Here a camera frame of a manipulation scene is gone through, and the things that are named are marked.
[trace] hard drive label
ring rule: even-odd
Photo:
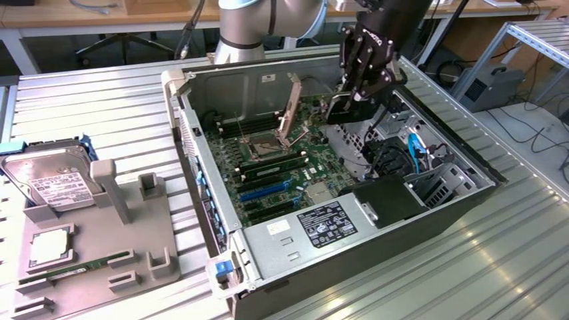
[[[53,208],[92,200],[89,188],[79,172],[29,180],[29,183]]]
[[[316,248],[357,233],[356,226],[337,201],[301,213],[297,217]]]

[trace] gray parts tray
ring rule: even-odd
[[[37,224],[25,220],[14,319],[49,320],[177,280],[164,179],[152,175],[119,186],[128,206],[127,224],[112,201],[99,202],[108,203],[103,208],[92,205]],[[61,241],[51,238],[67,236],[68,245],[56,250],[61,260],[37,268],[41,253],[32,257],[31,243],[53,230],[60,234],[44,237],[40,249],[61,248]]]

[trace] blue pcie slot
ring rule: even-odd
[[[261,190],[253,191],[252,193],[248,193],[247,195],[243,195],[240,198],[241,202],[263,198],[263,197],[272,195],[273,193],[277,193],[281,191],[287,191],[288,187],[291,186],[291,182],[292,182],[292,179],[281,182],[279,185],[273,185],[273,186],[267,187]]]

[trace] floor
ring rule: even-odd
[[[431,30],[429,24],[424,26],[427,30]],[[312,40],[299,41],[299,46],[308,47],[312,45],[329,45],[340,43],[341,35],[337,32],[339,24],[327,23],[319,35]],[[180,31],[161,31],[157,33],[159,39],[157,42],[163,45],[167,45],[171,48],[175,48],[177,45],[177,40],[180,37]],[[141,33],[141,37],[149,38],[149,33]],[[419,56],[421,52],[421,42],[424,42],[427,35],[419,31],[415,37],[408,41],[403,54],[408,59]],[[97,35],[76,35],[76,36],[64,36],[64,37],[36,37],[25,38],[29,50],[36,58],[37,64],[43,72],[59,72],[69,71],[84,68],[99,68],[99,67],[112,67],[121,65],[121,51],[120,44],[113,44],[109,47],[100,49],[99,51],[88,54],[89,65],[83,66],[81,62],[77,61],[75,56],[75,51],[83,47],[89,46],[99,40]],[[188,57],[203,57],[207,52],[215,51],[215,45],[219,40],[219,32],[216,29],[204,29],[196,30],[193,33],[193,40],[191,46],[191,55]],[[281,45],[280,37],[267,37],[264,40],[265,49],[279,49]],[[128,51],[128,57],[131,63],[151,63],[157,61],[164,61],[167,59],[167,54],[159,52],[153,49],[144,47],[143,45],[133,43]],[[445,48],[441,48],[437,51],[437,54],[433,57],[427,73],[433,75],[437,65],[449,60],[456,59],[457,56],[448,51]],[[4,75],[16,75],[19,70],[16,64],[8,54],[7,48],[3,43],[0,43],[0,76]],[[545,86],[551,77],[559,72],[559,69],[553,69],[549,73],[547,79],[540,80],[536,83],[532,96],[540,92],[541,88]],[[543,107],[559,116],[559,111],[569,109],[569,99],[563,100],[568,95],[561,93],[568,92],[569,89],[569,77],[567,77],[551,90],[548,96],[541,102],[547,102],[549,98],[551,101],[543,105]]]

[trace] aluminum extrusion table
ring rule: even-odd
[[[337,51],[297,49],[279,55]],[[119,181],[145,171],[167,179],[183,279],[81,313],[81,319],[228,319],[211,296],[207,251],[181,177],[161,100],[161,71],[205,59],[23,77],[10,136],[61,139],[83,130]],[[509,184],[436,238],[315,295],[271,319],[560,319],[569,316],[569,207],[561,191],[407,61],[408,88],[489,160]],[[0,184],[0,301],[11,297],[21,196]],[[8,317],[0,305],[0,317]]]
[[[559,72],[557,76],[548,83],[544,90],[535,98],[535,102],[539,102],[545,96],[547,92],[553,88],[561,78],[568,74],[569,69],[569,23],[559,20],[544,20],[544,21],[523,21],[523,22],[507,22],[495,36],[479,62],[472,67],[469,74],[461,79],[460,83],[453,88],[453,97],[461,100],[471,84],[475,82],[477,74],[488,64],[495,51],[500,48],[504,38],[511,35],[519,41],[529,45],[543,55],[548,56],[556,63],[559,63],[564,70]],[[503,62],[512,60],[517,50],[513,50],[511,54],[504,58]]]

